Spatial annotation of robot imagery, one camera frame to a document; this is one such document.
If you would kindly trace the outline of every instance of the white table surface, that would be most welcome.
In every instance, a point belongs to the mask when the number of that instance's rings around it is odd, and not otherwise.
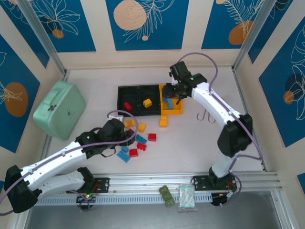
[[[215,71],[212,67],[190,67],[189,70],[192,74],[201,73],[209,82]],[[64,148],[82,132],[103,127],[107,121],[106,114],[116,110],[118,86],[169,83],[171,78],[168,72],[169,68],[164,67],[72,70],[69,82],[77,85],[87,107],[67,141],[52,139],[48,156]],[[232,108],[244,114],[230,67],[219,69],[213,88]],[[139,150],[139,156],[131,158],[127,164],[116,155],[109,158],[97,155],[65,172],[79,167],[87,167],[93,174],[208,171],[220,154],[217,139],[221,129],[217,123],[209,123],[207,118],[203,121],[196,119],[197,113],[204,111],[197,101],[187,98],[183,102],[183,114],[169,115],[167,128],[159,127],[160,116],[137,118],[139,122],[147,124],[145,132],[140,135],[147,138],[148,133],[156,133],[157,142],[148,142],[146,151]],[[110,154],[112,151],[106,150],[104,153]],[[258,156],[253,144],[244,153]],[[262,166],[259,161],[246,158],[238,160],[233,170],[258,171],[262,170]]]

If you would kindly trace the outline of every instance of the mint green case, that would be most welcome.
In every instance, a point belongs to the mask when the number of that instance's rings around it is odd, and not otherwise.
[[[34,121],[47,134],[67,140],[85,107],[74,84],[58,81],[35,111]]]

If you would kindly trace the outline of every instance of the blue block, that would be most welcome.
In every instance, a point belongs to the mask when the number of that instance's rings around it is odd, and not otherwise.
[[[128,152],[128,147],[127,146],[122,146],[122,151],[124,151],[125,153],[127,153]]]
[[[129,162],[130,160],[130,156],[128,156],[126,153],[124,153],[123,151],[120,151],[117,156],[122,159],[125,163]]]
[[[136,135],[135,140],[142,144],[146,144],[146,142],[147,142],[147,140],[145,138],[141,137],[140,135]]]
[[[163,97],[163,100],[167,103],[168,109],[173,109],[173,103],[172,103],[172,100],[170,98]]]

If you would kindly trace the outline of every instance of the black tray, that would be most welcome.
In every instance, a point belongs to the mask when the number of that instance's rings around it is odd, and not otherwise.
[[[143,101],[150,99],[152,105],[145,108]],[[161,101],[159,85],[140,85],[118,87],[118,110],[126,111],[124,103],[128,102],[132,107],[133,116],[161,115]]]

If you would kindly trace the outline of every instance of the red block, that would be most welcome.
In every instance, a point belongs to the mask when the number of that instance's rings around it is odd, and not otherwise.
[[[138,148],[138,149],[141,149],[141,150],[143,150],[143,151],[145,151],[145,150],[146,150],[146,145],[144,145],[144,144],[142,144],[142,143],[138,143],[138,144],[137,144],[137,148]]]
[[[130,157],[138,156],[138,150],[137,149],[130,149],[129,150],[129,156]]]
[[[124,107],[127,111],[132,111],[132,106],[130,106],[130,104],[128,102],[124,103]]]
[[[156,142],[157,141],[157,134],[148,134],[148,141]]]

